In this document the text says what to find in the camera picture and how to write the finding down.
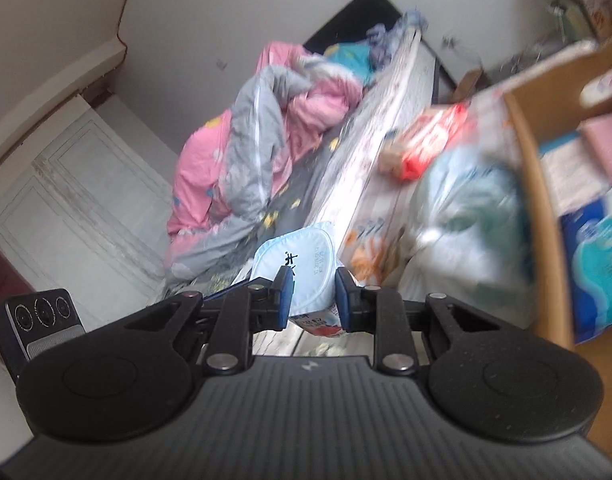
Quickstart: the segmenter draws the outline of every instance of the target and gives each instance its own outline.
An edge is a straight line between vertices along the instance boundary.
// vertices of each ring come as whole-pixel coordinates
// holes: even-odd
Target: red package
[[[379,156],[379,168],[400,180],[416,180],[465,130],[468,108],[457,104],[424,110]]]

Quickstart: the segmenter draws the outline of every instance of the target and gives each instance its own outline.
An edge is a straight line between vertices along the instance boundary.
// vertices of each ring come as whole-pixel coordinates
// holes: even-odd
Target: teal fabric
[[[334,63],[339,63],[368,84],[374,73],[368,59],[371,47],[367,43],[340,43],[327,49],[325,56]]]

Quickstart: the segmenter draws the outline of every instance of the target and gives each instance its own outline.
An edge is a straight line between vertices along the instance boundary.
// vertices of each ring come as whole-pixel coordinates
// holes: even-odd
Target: ribbed black surface
[[[435,413],[416,384],[364,358],[258,357],[209,380],[185,413],[141,438],[79,446],[39,437],[4,467],[13,479],[607,479],[581,437],[487,442]]]

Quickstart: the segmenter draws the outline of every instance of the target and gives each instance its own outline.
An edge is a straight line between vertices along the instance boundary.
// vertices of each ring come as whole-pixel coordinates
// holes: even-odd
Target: white logo
[[[307,372],[311,372],[313,370],[313,368],[319,368],[319,365],[314,362],[314,361],[308,361],[307,365],[301,365],[301,367],[307,371]]]

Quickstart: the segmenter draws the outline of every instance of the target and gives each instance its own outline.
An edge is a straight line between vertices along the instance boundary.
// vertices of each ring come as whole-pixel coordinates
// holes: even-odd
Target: teal package
[[[612,325],[612,189],[561,217],[573,304],[575,340]]]

